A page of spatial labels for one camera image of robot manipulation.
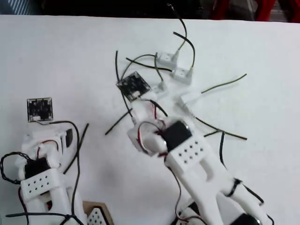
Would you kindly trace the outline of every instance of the red object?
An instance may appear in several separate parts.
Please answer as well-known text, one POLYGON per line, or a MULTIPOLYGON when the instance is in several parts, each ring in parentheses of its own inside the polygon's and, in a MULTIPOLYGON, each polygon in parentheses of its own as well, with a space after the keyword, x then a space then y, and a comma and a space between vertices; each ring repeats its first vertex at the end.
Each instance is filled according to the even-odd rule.
POLYGON ((293 10, 293 17, 292 23, 300 23, 300 0, 290 0, 292 10, 293 10))
MULTIPOLYGON (((230 0, 216 0, 210 18, 212 20, 224 19, 226 10, 229 7, 230 0)), ((255 12, 256 21, 269 21, 271 10, 274 6, 275 0, 255 0, 258 4, 258 8, 255 12)))

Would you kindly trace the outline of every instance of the wire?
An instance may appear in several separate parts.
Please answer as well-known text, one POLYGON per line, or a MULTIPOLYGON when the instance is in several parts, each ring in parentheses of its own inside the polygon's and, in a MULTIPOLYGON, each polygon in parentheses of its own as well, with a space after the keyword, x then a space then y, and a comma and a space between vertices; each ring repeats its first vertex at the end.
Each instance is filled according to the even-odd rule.
POLYGON ((136 57, 133 61, 131 61, 130 59, 127 59, 127 60, 129 60, 129 61, 131 61, 128 65, 127 65, 127 67, 126 67, 126 69, 124 70, 124 72, 123 72, 123 74, 122 74, 122 77, 121 77, 121 80, 123 80, 123 78, 124 78, 124 75, 125 75, 125 73, 126 73, 126 71, 128 70, 128 68, 130 67, 130 65, 134 62, 134 63, 136 63, 136 60, 138 60, 139 58, 141 58, 141 57, 145 57, 145 56, 155 56, 155 55, 151 55, 151 54, 145 54, 145 55, 140 55, 140 56, 138 56, 138 57, 136 57))
POLYGON ((81 222, 77 216, 75 215, 64 215, 61 213, 50 213, 50 212, 27 212, 27 213, 16 213, 16 214, 9 214, 6 215, 7 218, 14 218, 14 217, 22 217, 22 216, 58 216, 58 217, 64 217, 68 220, 70 218, 73 218, 79 225, 84 225, 83 222, 81 222))
MULTIPOLYGON (((50 122, 50 123, 41 123, 39 121, 35 121, 36 123, 42 125, 42 126, 47 126, 47 125, 50 125, 50 124, 60 124, 60 123, 69 123, 71 124, 75 131, 76 131, 76 136, 77 136, 77 145, 76 145, 76 151, 78 151, 79 148, 79 145, 80 145, 80 137, 79 137, 79 131, 78 131, 78 128, 76 126, 75 123, 73 123, 72 121, 68 121, 68 120, 59 120, 59 121, 55 121, 55 122, 50 122)), ((74 155, 74 158, 73 160, 69 163, 69 165, 67 166, 67 168, 65 169, 65 171, 63 172, 63 174, 66 174, 68 172, 68 170, 70 169, 70 167, 72 166, 72 164, 74 163, 76 159, 76 154, 74 155)))
POLYGON ((118 50, 116 50, 116 56, 115 56, 114 66, 116 67, 116 75, 117 75, 117 80, 119 82, 120 81, 120 77, 119 77, 119 71, 118 71, 118 50))
POLYGON ((228 85, 228 84, 234 83, 234 82, 236 82, 236 81, 242 79, 242 78, 245 77, 246 75, 247 75, 247 74, 244 74, 243 76, 239 77, 238 79, 235 79, 234 81, 229 81, 229 82, 222 83, 222 84, 218 84, 218 85, 216 85, 216 86, 213 86, 213 87, 211 87, 211 88, 208 88, 208 89, 206 89, 206 90, 204 90, 204 91, 201 91, 201 94, 203 94, 203 93, 205 93, 205 92, 207 92, 207 91, 209 91, 209 90, 215 89, 215 88, 217 88, 217 87, 221 87, 221 86, 224 86, 224 85, 228 85))
POLYGON ((274 222, 274 220, 273 220, 273 218, 272 217, 270 217, 268 214, 267 214, 267 217, 272 221, 272 225, 274 225, 275 224, 275 222, 274 222))
POLYGON ((112 126, 111 126, 111 128, 109 128, 106 132, 105 132, 105 135, 108 135, 109 134, 109 132, 111 132, 111 130, 125 117, 125 116, 127 116, 129 114, 129 111, 127 111, 126 113, 124 113, 118 120, 117 120, 117 122, 115 122, 112 126))
POLYGON ((216 131, 214 131, 214 132, 211 132, 211 133, 209 133, 209 134, 204 135, 204 137, 208 137, 208 136, 214 135, 214 134, 216 134, 216 133, 218 133, 218 132, 220 132, 220 131, 219 131, 219 130, 216 130, 216 131))
MULTIPOLYGON (((223 132, 223 133, 222 133, 222 136, 221 136, 220 152, 219 152, 219 154, 220 154, 220 161, 221 161, 221 163, 225 166, 224 161, 223 161, 224 134, 225 134, 225 133, 223 132)), ((240 183, 240 180, 235 178, 235 185, 234 185, 234 187, 233 187, 233 192, 234 192, 236 186, 237 186, 239 183, 240 183)), ((243 184, 243 186, 246 188, 246 190, 247 190, 250 194, 252 194, 255 198, 257 198, 257 199, 260 201, 260 204, 259 204, 260 206, 262 206, 262 205, 264 204, 264 200, 263 200, 257 193, 255 193, 253 190, 251 190, 250 188, 248 188, 246 185, 243 184)), ((275 222, 274 222, 273 218, 270 217, 268 214, 267 214, 267 216, 268 216, 268 218, 272 221, 272 225, 274 225, 275 222)))
POLYGON ((74 215, 74 203, 75 203, 75 194, 76 194, 76 190, 77 190, 77 186, 78 186, 78 181, 79 181, 79 177, 80 177, 80 161, 79 161, 79 151, 80 151, 80 148, 81 148, 81 145, 83 143, 83 140, 84 140, 84 137, 85 137, 85 133, 89 127, 89 124, 87 124, 85 126, 85 129, 83 131, 83 134, 82 134, 82 138, 80 140, 79 138, 79 131, 78 131, 78 128, 76 126, 75 123, 71 122, 71 121, 68 121, 68 120, 62 120, 62 121, 56 121, 56 122, 50 122, 50 123, 47 123, 47 124, 43 124, 43 123, 40 123, 38 121, 35 121, 37 122, 38 124, 41 124, 43 126, 45 125, 49 125, 49 124, 59 124, 59 123, 70 123, 74 126, 75 130, 76 130, 76 134, 77 134, 77 151, 75 153, 75 156, 73 158, 73 160, 71 161, 71 163, 69 164, 69 166, 66 168, 66 170, 63 172, 63 174, 66 174, 67 171, 70 169, 70 167, 72 166, 73 162, 75 161, 75 159, 77 158, 77 171, 78 171, 78 174, 77 174, 77 178, 76 178, 76 182, 75 182, 75 187, 74 187, 74 191, 73 191, 73 194, 72 194, 72 214, 74 215))
MULTIPOLYGON (((187 31, 186 25, 185 25, 185 23, 183 22, 182 18, 180 17, 180 15, 178 14, 178 12, 174 9, 174 7, 173 7, 172 4, 167 3, 167 6, 169 6, 169 7, 171 8, 171 10, 173 11, 173 13, 174 13, 175 16, 177 17, 177 19, 179 19, 180 22, 182 23, 182 26, 183 26, 183 28, 184 28, 184 32, 185 32, 185 34, 186 34, 186 35, 185 35, 185 38, 187 38, 187 37, 188 37, 188 31, 187 31)), ((184 45, 185 42, 186 42, 186 41, 184 40, 184 41, 182 42, 182 44, 180 45, 180 47, 177 49, 176 52, 179 52, 179 51, 180 51, 180 49, 183 47, 183 45, 184 45)))
POLYGON ((155 53, 155 57, 154 57, 154 67, 155 67, 156 72, 158 73, 158 75, 159 75, 161 81, 164 81, 163 77, 162 77, 161 74, 160 74, 160 71, 159 71, 159 69, 158 69, 158 66, 157 66, 157 64, 156 64, 157 58, 158 58, 158 53, 155 53))
POLYGON ((237 137, 237 138, 240 138, 240 139, 243 139, 243 140, 247 140, 246 137, 239 136, 239 135, 235 135, 235 134, 229 133, 229 132, 227 132, 227 131, 224 131, 224 130, 222 130, 222 129, 216 128, 216 127, 214 127, 214 126, 212 126, 212 125, 210 125, 210 124, 204 122, 203 120, 199 119, 199 118, 196 117, 196 116, 194 116, 194 118, 195 118, 196 120, 198 120, 199 122, 205 124, 206 126, 208 126, 208 127, 210 127, 210 128, 213 128, 213 129, 215 129, 215 130, 217 130, 217 131, 224 132, 225 134, 230 135, 230 136, 233 136, 233 137, 237 137))
POLYGON ((219 154, 220 154, 220 161, 221 163, 224 165, 224 161, 223 161, 223 143, 224 143, 224 136, 225 136, 225 132, 222 132, 222 136, 221 136, 221 143, 220 143, 220 150, 219 150, 219 154))
MULTIPOLYGON (((118 82, 120 82, 120 77, 119 77, 119 72, 118 72, 118 51, 116 51, 115 67, 116 67, 117 80, 118 80, 118 82)), ((126 106, 126 108, 127 108, 127 111, 128 111, 128 113, 129 113, 129 115, 130 115, 131 117, 133 117, 132 114, 131 114, 131 111, 130 111, 128 105, 127 105, 126 99, 125 99, 124 94, 123 94, 122 91, 121 91, 121 94, 122 94, 122 97, 123 97, 123 100, 124 100, 124 103, 125 103, 125 106, 126 106)))
MULTIPOLYGON (((59 151, 58 143, 55 140, 46 140, 46 141, 41 142, 40 144, 45 144, 45 143, 48 143, 48 142, 55 142, 56 143, 56 149, 57 149, 57 151, 59 151)), ((40 150, 41 150, 41 148, 39 147, 37 149, 37 158, 39 157, 39 151, 40 150)))
POLYGON ((79 142, 79 147, 77 148, 77 151, 76 151, 76 153, 75 153, 73 159, 71 160, 71 162, 69 163, 69 165, 67 166, 67 168, 65 169, 65 171, 63 172, 63 174, 66 174, 66 173, 69 171, 69 169, 71 168, 71 166, 73 165, 73 163, 74 163, 74 161, 75 161, 75 159, 76 159, 76 157, 77 157, 77 154, 78 154, 78 152, 80 151, 81 146, 82 146, 82 144, 83 144, 83 140, 84 140, 84 137, 85 137, 85 133, 86 133, 86 131, 87 131, 87 127, 88 127, 88 125, 85 126, 85 129, 84 129, 83 134, 82 134, 82 136, 81 136, 81 140, 80 140, 80 142, 79 142))
POLYGON ((140 125, 139 125, 139 127, 138 127, 138 129, 137 129, 137 141, 139 142, 139 144, 140 144, 142 150, 143 150, 144 152, 148 153, 150 150, 148 150, 148 149, 143 145, 143 140, 142 140, 142 137, 141 137, 141 126, 142 126, 143 124, 145 124, 145 123, 154 125, 159 131, 162 131, 162 129, 160 129, 160 128, 158 127, 158 125, 156 125, 155 123, 151 123, 151 122, 149 122, 149 121, 143 121, 143 122, 140 123, 140 125))
POLYGON ((142 101, 147 101, 147 102, 151 102, 154 106, 156 106, 157 108, 159 108, 160 111, 162 111, 163 114, 164 114, 166 117, 168 117, 168 114, 165 112, 165 110, 164 110, 157 102, 153 101, 152 99, 143 99, 143 98, 141 98, 140 100, 142 100, 142 101))
POLYGON ((179 34, 177 32, 173 32, 173 34, 180 37, 180 38, 182 38, 183 40, 186 40, 186 42, 188 42, 191 45, 191 47, 193 49, 193 63, 192 63, 191 68, 193 68, 194 64, 195 64, 195 47, 194 47, 194 45, 192 44, 192 42, 190 40, 188 40, 186 37, 182 36, 181 34, 179 34))
POLYGON ((80 141, 80 138, 79 138, 79 131, 78 131, 78 128, 77 128, 76 124, 73 123, 72 121, 68 121, 68 120, 59 120, 59 121, 55 121, 55 122, 41 123, 41 122, 35 120, 34 122, 36 122, 36 123, 38 123, 39 125, 42 125, 42 126, 47 126, 47 125, 50 125, 50 124, 60 124, 60 123, 69 123, 69 124, 71 124, 71 125, 74 127, 75 131, 76 131, 76 137, 77 137, 77 149, 78 149, 79 141, 80 141))
MULTIPOLYGON (((90 124, 88 123, 85 126, 85 129, 84 129, 83 135, 82 135, 81 144, 83 143, 83 138, 85 136, 85 133, 86 133, 87 129, 89 128, 89 125, 90 124)), ((76 194, 76 190, 77 190, 77 186, 78 186, 78 181, 79 181, 79 177, 80 177, 80 160, 79 160, 79 156, 80 156, 79 150, 80 150, 80 147, 78 148, 78 150, 76 152, 76 155, 77 155, 77 178, 76 178, 76 183, 75 183, 75 187, 74 187, 74 191, 73 191, 73 195, 72 195, 72 209, 71 209, 72 215, 75 215, 75 211, 74 211, 75 194, 76 194)))
MULTIPOLYGON (((19 200, 21 202, 21 205, 24 209, 24 212, 27 213, 27 208, 26 208, 26 205, 25 205, 24 200, 23 200, 22 195, 21 195, 21 187, 19 187, 19 189, 18 189, 18 196, 19 196, 19 200)), ((29 225, 28 215, 26 215, 26 220, 27 220, 27 225, 29 225)))
MULTIPOLYGON (((137 61, 135 61, 135 60, 131 60, 131 59, 129 59, 129 58, 126 58, 128 61, 130 61, 130 62, 132 62, 132 63, 135 63, 135 64, 138 64, 138 65, 140 65, 140 66, 143 66, 143 67, 147 67, 147 68, 151 68, 151 69, 155 69, 155 67, 153 67, 153 66, 149 66, 149 65, 146 65, 146 64, 142 64, 142 63, 140 63, 140 62, 137 62, 137 61)), ((162 67, 158 67, 158 69, 159 70, 165 70, 165 71, 169 71, 169 72, 172 72, 172 70, 171 69, 168 69, 168 68, 162 68, 162 67)))
POLYGON ((179 187, 179 197, 178 197, 178 199, 177 199, 177 201, 176 201, 176 204, 175 204, 175 215, 176 215, 176 218, 178 219, 178 220, 180 220, 180 221, 183 221, 183 222, 187 222, 188 223, 188 221, 190 220, 190 219, 199 219, 199 220, 201 220, 205 225, 208 225, 204 220, 203 220, 203 218, 201 217, 201 216, 191 216, 191 217, 187 217, 187 218, 182 218, 179 214, 178 214, 178 204, 179 204, 179 201, 180 201, 180 199, 181 199, 181 185, 180 185, 180 183, 179 183, 179 181, 178 181, 178 178, 176 177, 176 175, 174 174, 174 172, 172 171, 172 169, 170 168, 170 167, 168 167, 167 166, 167 168, 171 171, 171 173, 173 174, 173 176, 174 176, 174 178, 175 178, 175 180, 176 180, 176 182, 177 182, 177 185, 178 185, 178 187, 179 187))
POLYGON ((24 159, 26 159, 27 162, 28 162, 28 161, 33 161, 33 160, 32 160, 27 154, 22 153, 22 152, 19 152, 19 151, 13 151, 13 152, 11 152, 11 153, 5 154, 5 155, 1 158, 1 161, 0 161, 0 170, 1 170, 1 176, 2 176, 3 180, 6 180, 6 181, 8 181, 8 182, 10 182, 10 183, 12 183, 12 184, 18 184, 18 185, 20 185, 20 184, 21 184, 21 181, 20 181, 20 180, 17 180, 17 179, 16 179, 16 180, 12 180, 12 179, 8 178, 8 177, 5 175, 5 173, 4 173, 4 165, 3 165, 4 160, 5 160, 5 158, 7 158, 7 157, 9 157, 9 156, 13 156, 13 155, 19 155, 19 156, 23 157, 24 159))

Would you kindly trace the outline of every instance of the black wire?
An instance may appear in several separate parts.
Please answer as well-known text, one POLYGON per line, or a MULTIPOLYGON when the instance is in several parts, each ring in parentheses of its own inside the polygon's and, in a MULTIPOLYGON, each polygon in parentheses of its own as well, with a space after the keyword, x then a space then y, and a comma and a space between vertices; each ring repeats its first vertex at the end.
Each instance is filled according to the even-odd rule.
MULTIPOLYGON (((132 63, 135 63, 135 64, 138 64, 138 65, 140 65, 140 66, 147 67, 147 68, 151 68, 151 69, 155 69, 155 67, 153 67, 153 66, 149 66, 149 65, 146 65, 146 64, 142 64, 142 63, 140 63, 140 62, 137 62, 137 61, 135 61, 135 60, 131 60, 131 59, 129 59, 129 58, 126 58, 126 59, 127 59, 128 61, 130 61, 130 62, 132 62, 132 63)), ((158 67, 158 69, 159 69, 159 70, 165 70, 165 71, 172 72, 172 70, 171 70, 171 69, 168 69, 168 68, 158 67)))
POLYGON ((72 214, 74 215, 75 194, 76 194, 76 190, 77 190, 77 186, 78 186, 78 181, 79 181, 79 177, 80 177, 79 151, 80 151, 81 145, 83 143, 86 131, 87 131, 88 127, 89 127, 89 124, 87 124, 85 126, 85 129, 84 129, 83 134, 82 134, 82 138, 80 140, 78 128, 77 128, 76 124, 73 123, 73 122, 71 122, 71 121, 62 120, 62 121, 50 122, 48 124, 43 124, 43 123, 40 123, 40 122, 37 122, 37 123, 39 123, 41 125, 59 124, 59 123, 70 123, 70 124, 72 124, 74 126, 74 128, 76 130, 76 135, 77 135, 77 150, 76 150, 75 156, 73 157, 71 163, 69 164, 69 166, 64 171, 64 174, 67 173, 67 171, 70 169, 70 167, 72 166, 73 162, 77 158, 77 171, 78 171, 78 174, 77 174, 77 178, 76 178, 76 183, 75 183, 74 191, 73 191, 73 194, 72 194, 72 214))
MULTIPOLYGON (((171 10, 174 12, 175 16, 177 17, 177 19, 179 19, 180 22, 182 23, 182 26, 183 26, 183 28, 184 28, 184 32, 185 32, 185 34, 186 34, 186 35, 185 35, 185 38, 187 38, 187 37, 188 37, 188 31, 187 31, 187 27, 186 27, 185 23, 183 22, 182 18, 180 17, 180 15, 179 15, 178 12, 175 10, 175 8, 173 7, 172 4, 167 3, 167 6, 169 6, 169 7, 171 8, 171 10)), ((180 45, 180 47, 177 49, 177 51, 179 51, 179 50, 183 47, 184 43, 185 43, 185 40, 184 40, 183 43, 180 45)))
MULTIPOLYGON (((88 127, 89 127, 89 123, 85 126, 85 129, 84 129, 83 135, 82 135, 83 138, 85 136, 85 133, 86 133, 88 127)), ((73 191, 73 195, 72 195, 72 210, 71 210, 72 215, 75 215, 75 211, 74 211, 75 194, 76 194, 78 181, 79 181, 79 177, 80 177, 80 160, 79 160, 80 154, 79 153, 80 153, 79 151, 77 151, 77 153, 76 153, 77 154, 77 178, 76 178, 76 183, 75 183, 75 187, 74 187, 74 191, 73 191)))
POLYGON ((10 183, 12 183, 12 184, 18 184, 18 185, 20 185, 20 184, 21 184, 21 181, 20 181, 20 180, 17 180, 17 179, 16 179, 16 180, 12 180, 12 179, 8 178, 8 177, 5 175, 5 173, 4 173, 4 165, 3 165, 4 160, 5 160, 5 158, 7 158, 7 157, 9 157, 9 156, 13 156, 13 155, 19 155, 19 156, 23 157, 24 159, 26 159, 27 162, 28 162, 28 161, 33 161, 33 160, 32 160, 27 154, 25 154, 25 153, 23 153, 23 152, 19 152, 19 151, 13 151, 13 152, 11 152, 11 153, 5 154, 5 155, 1 158, 1 161, 0 161, 0 170, 1 170, 1 176, 2 176, 3 180, 6 180, 6 181, 8 181, 8 182, 10 182, 10 183))
POLYGON ((69 165, 67 166, 67 168, 65 169, 65 171, 63 172, 63 174, 66 174, 66 173, 69 171, 69 169, 70 169, 71 166, 73 165, 75 159, 77 158, 77 154, 78 154, 78 152, 80 151, 81 146, 82 146, 82 144, 83 144, 83 140, 84 140, 84 137, 85 137, 85 133, 86 133, 87 127, 88 127, 88 126, 86 125, 86 126, 85 126, 85 129, 84 129, 84 131, 83 131, 83 133, 82 133, 81 140, 80 140, 80 142, 79 142, 79 147, 77 148, 76 153, 75 153, 73 159, 71 160, 71 162, 69 163, 69 165))
POLYGON ((50 212, 27 212, 27 213, 15 213, 15 214, 9 214, 5 217, 7 218, 14 218, 14 217, 22 217, 22 216, 58 216, 58 217, 64 217, 68 220, 70 218, 73 218, 79 225, 84 225, 83 222, 81 222, 77 216, 75 215, 64 215, 61 213, 50 213, 50 212))
MULTIPOLYGON (((224 132, 222 132, 222 137, 221 137, 221 142, 220 142, 220 161, 222 162, 222 164, 225 166, 225 164, 224 164, 224 161, 223 161, 223 143, 224 143, 224 132)), ((227 195, 227 196, 232 196, 233 195, 233 193, 234 193, 234 191, 235 191, 235 189, 236 189, 236 187, 240 184, 240 182, 241 182, 241 180, 239 180, 239 179, 236 179, 236 178, 234 178, 235 179, 235 181, 234 181, 234 186, 233 186, 233 191, 231 191, 230 192, 230 194, 229 195, 227 195)), ((250 188, 248 188, 246 185, 244 185, 243 184, 243 186, 246 188, 246 190, 250 193, 250 194, 252 194, 255 198, 257 198, 259 201, 260 201, 260 206, 262 206, 263 204, 264 204, 264 200, 257 194, 257 193, 255 193, 253 190, 251 190, 250 188)), ((274 222, 274 220, 273 220, 273 218, 272 217, 270 217, 268 214, 267 214, 267 216, 268 216, 268 218, 272 221, 272 225, 274 225, 275 224, 275 222, 274 222)))
MULTIPOLYGON (((120 82, 120 77, 119 77, 119 72, 118 72, 118 51, 116 51, 115 67, 116 67, 117 80, 118 80, 118 82, 120 82)), ((131 114, 131 111, 130 111, 128 105, 127 105, 126 99, 125 99, 124 94, 123 94, 122 91, 121 91, 121 94, 122 94, 122 97, 123 97, 123 100, 124 100, 124 103, 125 103, 125 106, 126 106, 126 108, 127 108, 127 111, 128 111, 128 113, 129 113, 129 115, 130 115, 131 117, 133 117, 133 115, 131 114)))
POLYGON ((116 56, 115 56, 115 59, 114 59, 114 66, 116 67, 116 75, 117 75, 117 80, 119 82, 120 77, 119 77, 119 71, 118 71, 118 50, 116 50, 116 56))
POLYGON ((126 71, 128 70, 128 68, 130 67, 130 65, 134 62, 134 63, 136 63, 136 60, 138 60, 139 58, 141 58, 141 57, 145 57, 145 56, 155 56, 155 55, 151 55, 151 54, 145 54, 145 55, 140 55, 140 56, 138 56, 138 57, 136 57, 134 60, 129 60, 129 61, 131 61, 128 65, 127 65, 127 67, 126 67, 126 69, 124 70, 124 72, 123 72, 123 74, 122 74, 122 77, 121 77, 121 80, 123 80, 123 78, 124 78, 124 75, 125 75, 125 73, 126 73, 126 71))
POLYGON ((270 217, 268 214, 267 214, 267 217, 272 221, 272 225, 274 225, 275 224, 275 222, 274 222, 274 220, 273 220, 273 218, 272 217, 270 217))
POLYGON ((225 132, 222 132, 222 136, 221 136, 221 143, 220 143, 220 150, 219 150, 219 154, 220 154, 220 161, 221 163, 224 165, 224 161, 223 161, 223 143, 224 143, 224 136, 225 136, 225 132))
MULTIPOLYGON (((23 200, 23 198, 21 196, 21 187, 19 187, 19 189, 18 189, 18 196, 19 196, 20 203, 21 203, 21 205, 23 207, 23 210, 26 213, 27 212, 27 208, 26 208, 25 202, 24 202, 24 200, 23 200)), ((28 215, 26 215, 26 221, 27 221, 27 225, 29 225, 29 217, 28 217, 28 215)))
POLYGON ((244 187, 247 189, 247 191, 252 194, 255 198, 257 198, 260 201, 260 206, 262 206, 264 204, 264 200, 257 194, 255 193, 253 190, 251 190, 250 188, 248 188, 246 185, 244 185, 244 187))
POLYGON ((216 130, 214 132, 211 132, 209 134, 204 135, 204 137, 208 137, 208 136, 214 135, 214 134, 219 133, 219 132, 220 132, 219 130, 216 130))
POLYGON ((237 138, 240 138, 240 139, 243 139, 243 140, 247 140, 246 137, 239 136, 239 135, 235 135, 235 134, 229 133, 229 132, 227 132, 227 131, 224 131, 224 130, 222 130, 222 129, 216 128, 216 127, 212 126, 211 124, 208 124, 208 123, 204 122, 203 120, 199 119, 199 118, 196 117, 196 116, 195 116, 195 119, 198 120, 199 122, 205 124, 206 126, 208 126, 208 127, 210 127, 210 128, 213 128, 213 129, 215 129, 215 130, 217 130, 217 131, 221 131, 221 132, 224 132, 224 133, 227 134, 227 135, 230 135, 230 136, 233 136, 233 137, 237 137, 237 138))
POLYGON ((76 146, 76 148, 78 149, 78 147, 79 147, 79 142, 80 142, 79 131, 78 131, 78 128, 77 128, 76 124, 73 123, 72 121, 68 121, 68 120, 59 120, 59 121, 50 122, 50 123, 41 123, 41 122, 39 122, 39 121, 34 121, 34 122, 36 122, 36 123, 38 123, 38 124, 40 124, 40 125, 42 125, 42 126, 47 126, 47 125, 49 125, 49 124, 60 124, 60 123, 69 123, 69 124, 71 124, 71 125, 74 127, 75 131, 76 131, 76 137, 77 137, 77 146, 76 146))
POLYGON ((165 110, 155 101, 153 101, 152 99, 142 99, 142 101, 147 101, 147 102, 151 102, 154 106, 156 106, 158 109, 160 109, 160 111, 163 112, 163 114, 168 117, 168 114, 165 112, 165 110))
POLYGON ((190 40, 188 40, 186 37, 182 36, 181 34, 179 34, 177 32, 173 32, 173 34, 182 38, 183 40, 186 40, 186 42, 188 42, 191 45, 191 47, 193 49, 193 63, 192 63, 191 67, 194 67, 194 63, 195 63, 195 47, 194 47, 194 45, 192 44, 192 42, 190 40))
POLYGON ((164 81, 162 75, 160 74, 160 71, 158 70, 158 66, 157 66, 157 64, 156 64, 157 58, 158 58, 158 53, 155 53, 155 57, 154 57, 154 67, 155 67, 155 70, 156 70, 157 74, 159 75, 161 81, 164 81))
POLYGON ((127 116, 128 115, 128 111, 126 112, 126 113, 124 113, 112 126, 111 126, 111 128, 109 128, 106 132, 105 132, 105 135, 108 135, 109 134, 109 132, 111 132, 111 130, 125 117, 125 116, 127 116))

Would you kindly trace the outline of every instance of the red wire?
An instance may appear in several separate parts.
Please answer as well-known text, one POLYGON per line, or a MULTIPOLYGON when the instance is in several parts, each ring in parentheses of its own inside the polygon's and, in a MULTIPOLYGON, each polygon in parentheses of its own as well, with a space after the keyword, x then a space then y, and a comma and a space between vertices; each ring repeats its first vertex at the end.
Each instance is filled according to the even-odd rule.
MULTIPOLYGON (((45 143, 47 143, 47 142, 55 142, 55 143, 56 143, 57 151, 59 151, 58 143, 57 143, 57 141, 55 141, 55 140, 45 140, 45 141, 41 142, 40 144, 45 144, 45 143)), ((39 151, 40 151, 40 150, 41 150, 41 148, 39 147, 39 148, 37 149, 37 158, 39 157, 39 151)))

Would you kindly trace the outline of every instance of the green wire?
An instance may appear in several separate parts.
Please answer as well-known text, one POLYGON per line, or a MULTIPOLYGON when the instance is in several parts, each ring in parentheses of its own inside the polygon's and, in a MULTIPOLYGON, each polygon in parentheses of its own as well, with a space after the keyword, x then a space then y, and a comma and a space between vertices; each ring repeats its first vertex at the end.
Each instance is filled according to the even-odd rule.
POLYGON ((230 82, 218 84, 218 85, 216 85, 216 86, 213 86, 213 87, 211 87, 211 88, 208 88, 208 89, 206 89, 206 90, 204 90, 204 91, 201 91, 201 94, 203 94, 203 93, 205 93, 205 92, 207 92, 207 91, 209 91, 209 90, 212 90, 212 89, 214 89, 214 88, 217 88, 217 87, 221 87, 221 86, 224 86, 224 85, 228 85, 228 84, 234 83, 234 82, 236 82, 236 81, 242 79, 242 78, 245 77, 246 75, 247 75, 247 74, 244 74, 243 76, 239 77, 238 79, 235 79, 234 81, 230 81, 230 82))
POLYGON ((195 53, 195 47, 194 47, 193 43, 190 40, 188 40, 186 37, 182 36, 181 34, 179 34, 177 32, 173 32, 173 34, 176 35, 176 36, 178 36, 178 37, 180 37, 180 38, 182 38, 186 42, 188 42, 190 44, 190 46, 192 47, 192 49, 193 49, 193 63, 192 63, 191 68, 193 68, 194 64, 195 64, 195 54, 196 54, 195 53))
MULTIPOLYGON (((182 23, 182 26, 183 26, 184 32, 185 32, 185 38, 187 38, 187 37, 188 37, 188 31, 187 31, 187 27, 186 27, 186 25, 184 24, 182 18, 179 16, 178 12, 174 9, 174 7, 173 7, 172 4, 168 3, 167 5, 171 8, 171 10, 173 11, 173 13, 174 13, 175 16, 177 17, 177 19, 179 19, 180 22, 182 23)), ((184 45, 185 42, 186 42, 186 41, 184 40, 184 41, 182 42, 182 44, 180 45, 180 47, 177 49, 176 52, 179 52, 179 50, 183 47, 183 45, 184 45)))
POLYGON ((158 73, 158 75, 159 75, 161 81, 164 81, 162 75, 160 74, 160 71, 159 71, 159 69, 158 69, 158 66, 157 66, 157 64, 156 64, 156 59, 157 59, 157 58, 158 58, 158 53, 155 53, 155 57, 154 57, 154 67, 155 67, 156 72, 158 73))

